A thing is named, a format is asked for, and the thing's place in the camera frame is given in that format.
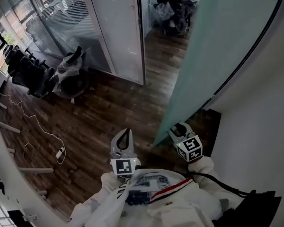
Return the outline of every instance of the white protective suit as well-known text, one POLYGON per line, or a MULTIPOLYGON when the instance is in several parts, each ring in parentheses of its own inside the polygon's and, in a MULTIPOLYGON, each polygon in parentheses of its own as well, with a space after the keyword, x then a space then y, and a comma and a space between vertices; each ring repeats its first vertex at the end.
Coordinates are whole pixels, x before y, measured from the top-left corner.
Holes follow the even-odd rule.
MULTIPOLYGON (((188 170, 217 178, 209 157, 188 170)), ((68 227, 213 227, 212 220, 241 202, 208 178, 162 169, 136 170, 126 183, 112 172, 101 180, 100 192, 74 208, 68 227)))

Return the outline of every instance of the black cable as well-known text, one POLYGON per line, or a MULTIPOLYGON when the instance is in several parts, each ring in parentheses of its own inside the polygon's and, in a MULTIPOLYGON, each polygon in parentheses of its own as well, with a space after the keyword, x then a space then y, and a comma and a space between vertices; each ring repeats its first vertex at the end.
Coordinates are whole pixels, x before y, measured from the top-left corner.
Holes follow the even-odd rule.
POLYGON ((230 191, 232 193, 234 193, 235 195, 238 195, 239 197, 242 197, 242 198, 245 198, 247 197, 248 195, 250 195, 250 193, 247 193, 247 192, 242 192, 238 189, 235 189, 233 187, 230 187, 222 182, 220 182, 217 178, 215 178, 214 176, 212 175, 209 175, 209 174, 205 174, 205 173, 197 173, 197 172, 190 172, 190 174, 192 175, 200 175, 200 176, 204 176, 204 177, 207 177, 209 178, 210 180, 212 180, 213 182, 217 183, 220 187, 224 188, 225 190, 227 191, 230 191))

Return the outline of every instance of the glass door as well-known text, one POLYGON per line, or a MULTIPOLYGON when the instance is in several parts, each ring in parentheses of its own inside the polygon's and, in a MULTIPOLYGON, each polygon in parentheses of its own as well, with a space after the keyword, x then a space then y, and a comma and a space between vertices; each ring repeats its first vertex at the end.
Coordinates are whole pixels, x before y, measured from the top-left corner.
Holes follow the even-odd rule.
POLYGON ((0 0, 0 8, 24 45, 30 50, 62 57, 30 0, 0 0))
POLYGON ((112 72, 85 0, 31 0, 46 29, 64 55, 88 50, 93 68, 112 72))
POLYGON ((116 75, 145 83, 139 0, 92 0, 116 75))

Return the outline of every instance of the power adapter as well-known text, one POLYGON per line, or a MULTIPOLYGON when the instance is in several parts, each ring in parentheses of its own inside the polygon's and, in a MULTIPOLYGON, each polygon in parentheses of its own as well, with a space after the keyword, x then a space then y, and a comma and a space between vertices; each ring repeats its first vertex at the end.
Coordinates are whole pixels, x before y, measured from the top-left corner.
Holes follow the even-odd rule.
POLYGON ((56 154, 56 158, 59 159, 62 154, 65 152, 65 148, 61 147, 61 149, 58 151, 58 153, 56 154))

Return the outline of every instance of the wooden floor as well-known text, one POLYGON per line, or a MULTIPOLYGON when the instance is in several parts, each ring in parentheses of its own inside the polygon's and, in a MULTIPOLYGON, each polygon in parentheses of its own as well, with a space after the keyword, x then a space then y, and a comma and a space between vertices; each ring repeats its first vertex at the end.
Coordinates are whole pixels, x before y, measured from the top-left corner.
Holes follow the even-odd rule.
MULTIPOLYGON (((47 190, 46 201, 64 216, 69 217, 76 204, 99 191, 101 175, 111 171, 110 141, 124 128, 132 129, 135 152, 144 166, 184 171, 185 162, 169 139, 154 148, 151 144, 168 105, 187 42, 184 37, 167 38, 158 30, 150 31, 145 40, 145 86, 92 71, 95 91, 86 91, 74 105, 54 94, 38 99, 10 80, 6 83, 3 93, 11 95, 14 102, 23 101, 26 114, 35 114, 47 132, 65 143, 67 157, 59 165, 55 155, 61 143, 42 133, 36 120, 25 117, 20 106, 12 105, 7 97, 0 98, 8 106, 7 110, 0 110, 0 121, 21 129, 21 134, 0 129, 7 146, 16 150, 17 165, 55 169, 53 174, 25 177, 35 189, 47 190)), ((214 111, 199 111, 188 120, 200 136, 206 155, 213 149, 220 116, 214 111)))

